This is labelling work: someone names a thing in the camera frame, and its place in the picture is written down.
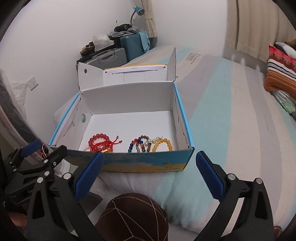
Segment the striped pillow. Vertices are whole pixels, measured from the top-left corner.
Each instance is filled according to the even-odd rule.
[[[269,60],[264,88],[284,90],[296,98],[296,60],[269,45]]]

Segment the red bead bracelet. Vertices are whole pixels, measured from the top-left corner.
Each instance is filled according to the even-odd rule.
[[[119,144],[122,141],[119,141],[118,143],[115,143],[118,140],[118,136],[116,137],[115,141],[110,141],[109,136],[107,136],[106,134],[96,134],[95,136],[93,136],[92,138],[89,139],[89,147],[90,147],[90,151],[91,152],[96,152],[96,151],[104,151],[104,150],[108,150],[108,152],[112,153],[113,152],[113,145]],[[99,142],[99,143],[94,143],[94,141],[96,141],[97,139],[104,139],[103,142]]]

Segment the pillow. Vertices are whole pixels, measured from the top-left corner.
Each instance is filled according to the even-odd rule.
[[[296,60],[269,45],[269,60],[264,84],[266,91],[284,90],[296,98]]]
[[[284,54],[287,54],[285,52],[285,50],[283,49],[283,45],[287,45],[287,44],[281,43],[281,42],[275,42],[274,43],[275,48],[277,48],[279,51],[282,51]]]
[[[286,43],[276,42],[274,44],[275,48],[282,51],[285,55],[288,55],[289,57],[296,59],[296,51],[291,46],[289,46]]]

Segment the blue edge of box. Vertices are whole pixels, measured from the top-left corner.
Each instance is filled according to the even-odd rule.
[[[177,84],[173,83],[174,91],[177,96],[177,101],[179,108],[181,110],[181,115],[183,122],[185,124],[186,134],[188,136],[188,142],[189,142],[189,149],[187,150],[179,150],[174,152],[155,152],[155,153],[145,153],[144,155],[138,155],[137,153],[130,153],[127,155],[127,153],[105,153],[104,154],[104,163],[105,165],[109,164],[115,164],[115,163],[122,163],[122,164],[139,164],[142,163],[143,165],[152,165],[152,166],[158,166],[158,167],[164,167],[167,164],[183,164],[188,163],[190,160],[193,152],[194,152],[194,143],[193,138],[191,135],[191,131],[189,128],[189,123],[185,114],[185,110],[178,92]],[[66,119],[67,115],[70,112],[70,109],[73,107],[74,103],[76,102],[77,98],[80,96],[80,93],[78,93],[71,104],[69,105],[67,111],[63,115],[61,121],[59,122],[49,145],[52,145],[54,139],[56,138],[56,135],[62,126],[63,121]]]

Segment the luggage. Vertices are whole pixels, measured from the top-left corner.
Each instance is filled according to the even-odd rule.
[[[124,48],[126,50],[126,58],[128,62],[145,53],[142,46],[141,36],[139,34],[122,35],[113,40],[117,48]]]
[[[124,48],[114,48],[108,51],[101,52],[91,59],[84,62],[100,69],[109,69],[123,66],[127,63],[126,52]]]

